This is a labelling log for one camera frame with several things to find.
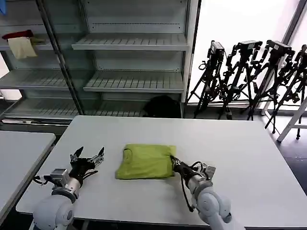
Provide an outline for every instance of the glass panel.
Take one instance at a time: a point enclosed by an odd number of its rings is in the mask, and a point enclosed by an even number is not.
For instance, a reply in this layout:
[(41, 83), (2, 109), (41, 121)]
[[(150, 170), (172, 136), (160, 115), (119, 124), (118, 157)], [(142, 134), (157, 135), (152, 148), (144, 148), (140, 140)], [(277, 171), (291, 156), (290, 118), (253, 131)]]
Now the glass panel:
[(44, 2), (82, 108), (86, 115), (91, 115), (100, 105), (100, 95), (95, 92), (84, 92), (83, 87), (94, 74), (93, 54), (83, 50), (73, 50), (71, 47), (87, 33), (86, 23), (82, 21), (82, 6), (75, 0)]
[[(307, 13), (305, 11), (305, 14), (296, 30), (296, 32), (294, 32), (293, 34), (293, 39), (292, 42), (290, 43), (290, 46), (292, 47), (292, 49), (295, 51), (295, 56), (297, 55), (297, 53), (301, 50), (302, 45), (307, 45), (307, 34), (306, 34), (306, 28), (307, 28)], [(295, 90), (298, 87), (299, 83), (297, 83), (295, 85), (295, 88), (293, 90)], [(280, 98), (284, 95), (286, 91), (285, 87), (279, 87), (278, 89), (278, 94), (280, 94)], [(299, 98), (302, 98), (302, 93), (300, 92), (298, 94)], [(292, 111), (296, 111), (299, 109), (300, 106), (300, 102), (294, 103), (292, 100), (289, 100), (288, 102), (284, 102), (284, 104), (287, 104), (289, 106), (283, 105), (281, 106), (280, 110), (292, 110)], [(270, 103), (269, 109), (273, 109), (274, 104)]]
[[(5, 118), (17, 122), (21, 119), (39, 119), (40, 122), (71, 119), (78, 113), (35, 0), (6, 1), (6, 8), (6, 15), (0, 16), (1, 36), (31, 30), (33, 35), (28, 32), (21, 37), (30, 39), (36, 57), (14, 55), (8, 40), (0, 38), (0, 52), (9, 69), (0, 79), (0, 89), (18, 89), (22, 94), (22, 99), (5, 112)], [(10, 99), (20, 96), (14, 91), (3, 91), (3, 94)]]
[[(198, 66), (203, 60), (207, 60), (206, 56), (212, 40), (220, 42), (227, 54), (231, 53), (233, 45), (236, 45), (238, 42), (260, 40), (265, 44), (269, 39), (281, 41), (298, 2), (299, 0), (203, 1), (201, 4), (189, 94), (203, 74), (203, 71), (199, 70)], [(257, 59), (261, 58), (263, 50), (264, 45), (262, 45)], [(232, 63), (238, 60), (239, 54), (233, 58)], [(224, 59), (221, 74), (225, 71)], [(258, 76), (258, 86), (264, 74)], [(244, 77), (242, 76), (238, 85), (243, 83), (243, 79)], [(199, 87), (196, 93), (200, 95), (201, 91), (202, 89)], [(193, 96), (189, 101), (189, 103), (197, 102), (198, 98), (196, 96)]]

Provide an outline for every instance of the shelving unit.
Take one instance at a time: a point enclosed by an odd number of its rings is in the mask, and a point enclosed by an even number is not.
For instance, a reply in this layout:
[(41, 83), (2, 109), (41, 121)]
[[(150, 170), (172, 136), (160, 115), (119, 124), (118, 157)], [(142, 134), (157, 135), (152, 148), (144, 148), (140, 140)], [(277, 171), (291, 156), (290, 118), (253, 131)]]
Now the shelving unit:
[[(48, 1), (50, 7), (57, 9), (55, 25), (58, 43), (62, 52), (72, 50), (71, 45), (77, 41), (74, 33), (79, 31), (74, 23), (77, 18), (71, 10), (73, 1), (67, 0), (68, 5), (57, 5), (59, 1)], [(52, 124), (54, 119), (72, 120), (79, 110), (67, 86), (66, 71), (61, 69), (60, 60), (47, 34), (40, 10), (35, 0), (7, 0), (7, 14), (0, 15), (0, 37), (4, 34), (31, 30), (35, 38), (43, 42), (34, 44), (37, 57), (16, 59), (12, 54), (8, 41), (0, 38), (0, 52), (9, 67), (10, 72), (0, 78), (0, 89), (18, 89), (22, 98), (0, 114), (2, 121), (22, 123), (23, 120), (33, 120), (39, 124)], [(74, 66), (81, 66), (72, 61)], [(81, 88), (88, 78), (84, 71), (73, 71), (74, 83)]]
[(0, 39), (10, 69), (0, 89), (23, 95), (0, 119), (54, 124), (78, 114), (142, 117), (156, 96), (180, 101), (198, 1), (7, 0), (0, 35), (31, 29), (44, 42), (33, 45), (38, 57), (17, 60)]
[(103, 98), (94, 115), (143, 116), (153, 97), (185, 97), (198, 0), (80, 2), (87, 34), (71, 46), (93, 54), (83, 90)]
[[(47, 34), (36, 34), (35, 38), (42, 39), (44, 41), (38, 44), (34, 44), (33, 45), (34, 50), (53, 50)], [(71, 48), (72, 41), (71, 41), (71, 36), (69, 34), (61, 35), (59, 40), (61, 40), (61, 43), (63, 44), (62, 45), (63, 49)], [(10, 50), (11, 49), (9, 47), (8, 42), (0, 38), (0, 51), (10, 51)]]
[[(82, 76), (78, 85), (84, 85)], [(68, 91), (59, 69), (13, 69), (0, 79), (0, 89)]]
[(183, 34), (88, 34), (75, 50), (178, 50), (189, 48)]
[(3, 113), (10, 105), (11, 103), (7, 102), (0, 92), (0, 114)]
[(78, 110), (71, 99), (24, 99), (4, 113), (5, 118), (27, 119), (73, 119)]
[(165, 92), (182, 93), (179, 72), (97, 71), (83, 88), (93, 92)]
[(103, 101), (93, 115), (143, 117), (145, 104), (145, 102)]

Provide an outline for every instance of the robotic arm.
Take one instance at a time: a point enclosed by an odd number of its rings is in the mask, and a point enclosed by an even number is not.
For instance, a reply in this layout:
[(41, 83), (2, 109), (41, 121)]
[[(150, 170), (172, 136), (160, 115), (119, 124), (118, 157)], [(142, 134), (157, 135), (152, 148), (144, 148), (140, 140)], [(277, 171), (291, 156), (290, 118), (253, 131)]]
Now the robotic arm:
[(55, 169), (50, 175), (39, 175), (34, 181), (44, 185), (54, 184), (51, 196), (41, 200), (33, 211), (34, 224), (40, 230), (65, 230), (74, 217), (73, 203), (79, 198), (79, 189), (83, 180), (97, 173), (95, 169), (104, 160), (103, 147), (98, 155), (92, 158), (79, 158), (83, 147), (71, 155), (72, 170)]
[[(231, 215), (230, 200), (213, 190), (211, 179), (215, 172), (214, 167), (200, 161), (188, 166), (178, 158), (171, 159), (173, 170), (181, 176), (184, 197), (191, 212), (197, 209), (201, 220), (209, 224), (212, 230), (245, 230)], [(185, 194), (183, 181), (192, 194), (192, 206)]]

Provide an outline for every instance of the metal shelf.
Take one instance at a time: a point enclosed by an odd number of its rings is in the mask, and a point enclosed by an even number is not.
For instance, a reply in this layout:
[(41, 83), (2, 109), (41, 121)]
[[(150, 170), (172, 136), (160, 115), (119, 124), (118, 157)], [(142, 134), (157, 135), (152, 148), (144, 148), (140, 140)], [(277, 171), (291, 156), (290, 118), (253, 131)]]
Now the metal shelf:
[(182, 93), (180, 72), (97, 71), (83, 88), (92, 92)]
[(88, 34), (76, 44), (77, 50), (179, 50), (187, 51), (183, 34)]
[(146, 102), (103, 101), (95, 116), (133, 116), (143, 117)]
[(28, 98), (6, 111), (3, 118), (73, 119), (78, 114), (72, 99)]
[[(44, 39), (45, 41), (39, 43), (37, 45), (33, 45), (34, 50), (53, 50), (51, 42), (48, 38), (47, 34), (38, 34), (35, 35), (36, 38)], [(59, 43), (61, 44), (61, 49), (71, 49), (71, 35), (62, 34), (59, 35)], [(2, 38), (0, 38), (0, 51), (8, 51), (11, 50), (8, 42)]]
[(0, 89), (68, 90), (68, 87), (60, 70), (14, 69), (0, 79)]
[(0, 114), (2, 114), (12, 103), (5, 101), (4, 98), (0, 98)]

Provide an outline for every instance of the tripod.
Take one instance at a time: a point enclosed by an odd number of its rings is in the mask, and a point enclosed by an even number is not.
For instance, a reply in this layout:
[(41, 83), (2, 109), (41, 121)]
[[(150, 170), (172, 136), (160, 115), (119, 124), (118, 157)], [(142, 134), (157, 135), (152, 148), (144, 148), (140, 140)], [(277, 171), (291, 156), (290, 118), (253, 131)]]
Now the tripod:
[[(283, 44), (283, 43), (280, 43), (278, 41), (271, 41), (271, 40), (268, 40), (267, 41), (267, 44), (265, 46), (265, 50), (264, 50), (264, 53), (263, 53), (263, 56), (266, 57), (266, 55), (268, 54), (269, 52), (269, 49), (271, 48), (271, 51), (270, 51), (270, 58), (269, 58), (269, 61), (267, 63), (265, 63), (263, 65), (263, 67), (261, 69), (259, 69), (257, 71), (257, 73), (255, 73), (255, 76), (254, 76), (254, 79), (266, 68), (267, 69), (267, 72), (264, 76), (264, 79), (258, 89), (258, 92), (256, 94), (256, 96), (254, 97), (253, 99), (253, 102), (252, 104), (250, 104), (245, 110), (249, 109), (249, 112), (248, 112), (248, 118), (247, 120), (249, 120), (254, 112), (255, 112), (255, 108), (257, 106), (257, 104), (259, 103), (260, 99), (261, 98), (264, 98), (264, 97), (267, 97), (269, 96), (270, 98), (272, 98), (272, 100), (274, 101), (274, 108), (276, 107), (276, 102), (277, 102), (277, 88), (278, 88), (278, 77), (277, 77), (277, 71), (278, 71), (278, 62), (279, 60), (286, 54), (288, 55), (293, 55), (293, 51), (291, 50), (291, 47)], [(268, 84), (269, 84), (269, 81), (270, 81), (270, 76), (271, 74), (274, 72), (274, 82), (275, 84), (273, 85), (273, 88), (270, 88), (268, 91), (265, 91), (265, 89), (268, 87)]]
[[(299, 51), (299, 53), (297, 54), (297, 56), (295, 58), (295, 65), (294, 65), (293, 69), (285, 77), (286, 78), (285, 79), (286, 83), (288, 83), (288, 81), (290, 80), (291, 76), (296, 71), (296, 74), (295, 74), (293, 80), (291, 81), (289, 86), (287, 86), (287, 90), (286, 90), (285, 94), (283, 95), (282, 99), (279, 101), (277, 108), (274, 109), (271, 118), (269, 119), (268, 123), (266, 124), (266, 126), (265, 126), (266, 129), (269, 126), (269, 124), (272, 121), (272, 119), (275, 119), (275, 117), (276, 117), (276, 115), (278, 113), (278, 110), (280, 109), (280, 107), (283, 105), (283, 103), (285, 101), (289, 101), (290, 99), (292, 99), (294, 103), (298, 102), (299, 101), (298, 93), (300, 93), (300, 92), (302, 92), (301, 103), (304, 100), (304, 97), (305, 97), (305, 86), (306, 86), (306, 81), (307, 81), (307, 69), (306, 69), (306, 67), (307, 67), (307, 53), (306, 53), (306, 47), (307, 47), (306, 45), (302, 46), (302, 49)], [(295, 90), (295, 92), (292, 92), (292, 88), (298, 82), (300, 82), (298, 88)], [(302, 116), (300, 116), (300, 118), (299, 118), (299, 124), (301, 122), (302, 122)], [(296, 136), (296, 139), (299, 139), (299, 138), (300, 138), (300, 129), (297, 130), (297, 136)]]
[[(194, 118), (196, 118), (200, 112), (204, 111), (208, 107), (209, 102), (213, 101), (218, 95), (219, 89), (217, 86), (217, 80), (221, 79), (220, 69), (223, 63), (224, 52), (224, 48), (219, 42), (211, 41), (211, 46), (207, 55), (209, 60), (207, 63), (203, 61), (203, 64), (199, 66), (200, 70), (205, 71), (202, 74), (200, 80), (197, 82), (195, 88), (191, 91), (191, 95), (188, 98), (188, 102), (192, 95), (195, 95), (199, 99), (196, 110), (194, 111)], [(199, 97), (195, 91), (201, 82), (203, 82), (205, 85), (201, 92), (201, 96)]]
[[(233, 47), (231, 54), (227, 57), (227, 62), (226, 62), (227, 71), (223, 74), (225, 76), (224, 80), (221, 81), (220, 98), (223, 100), (223, 107), (219, 113), (218, 119), (221, 119), (223, 113), (225, 112), (226, 118), (228, 120), (232, 120), (232, 113), (228, 105), (233, 100), (238, 99), (240, 97), (242, 88), (238, 87), (237, 84), (239, 82), (241, 73), (244, 71), (244, 69), (246, 71), (246, 82), (248, 85), (247, 97), (248, 97), (249, 103), (252, 103), (251, 89), (250, 89), (250, 83), (251, 83), (250, 73), (251, 73), (252, 68), (248, 65), (247, 62), (249, 61), (249, 57), (251, 55), (253, 55), (251, 61), (253, 62), (255, 60), (257, 53), (260, 50), (261, 45), (262, 45), (261, 41), (240, 42)], [(234, 67), (232, 67), (232, 64), (231, 64), (232, 58), (236, 55), (238, 50), (241, 56), (240, 60), (235, 64)], [(236, 68), (237, 68), (237, 72), (236, 72), (233, 82), (230, 85), (227, 85), (230, 76), (235, 73)]]

